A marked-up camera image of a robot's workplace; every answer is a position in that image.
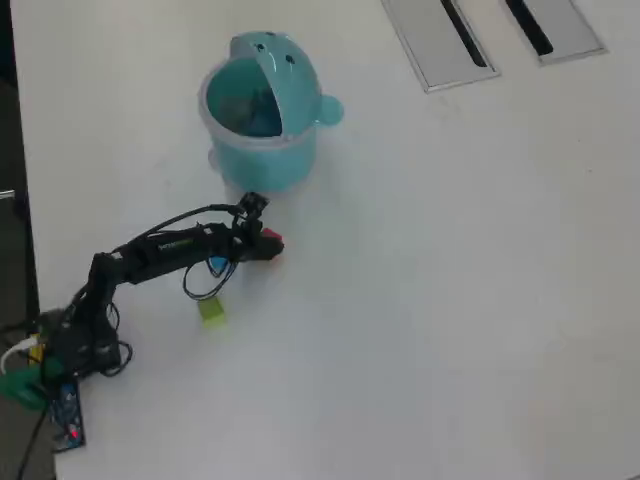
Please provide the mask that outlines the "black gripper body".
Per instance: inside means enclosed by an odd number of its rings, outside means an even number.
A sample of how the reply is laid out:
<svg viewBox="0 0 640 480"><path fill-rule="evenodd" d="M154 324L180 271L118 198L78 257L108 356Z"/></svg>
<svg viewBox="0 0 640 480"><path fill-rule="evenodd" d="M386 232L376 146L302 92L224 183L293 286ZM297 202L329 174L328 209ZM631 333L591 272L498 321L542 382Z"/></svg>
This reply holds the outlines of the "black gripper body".
<svg viewBox="0 0 640 480"><path fill-rule="evenodd" d="M226 250L226 259L232 263L246 263L252 260L252 228L263 222L256 219L234 219L231 223L230 239Z"/></svg>

